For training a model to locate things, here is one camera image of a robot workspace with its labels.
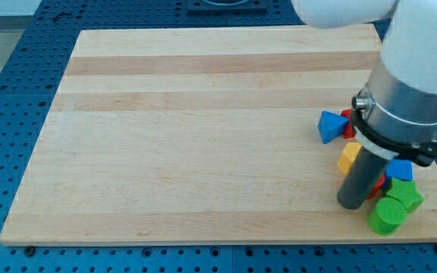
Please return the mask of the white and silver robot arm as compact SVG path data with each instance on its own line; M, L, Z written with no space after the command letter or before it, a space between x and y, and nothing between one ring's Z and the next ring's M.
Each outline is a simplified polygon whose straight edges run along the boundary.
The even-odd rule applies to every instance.
M382 50L352 99L356 138L372 154L426 167L437 157L437 1L295 0L300 19L331 28L390 18Z

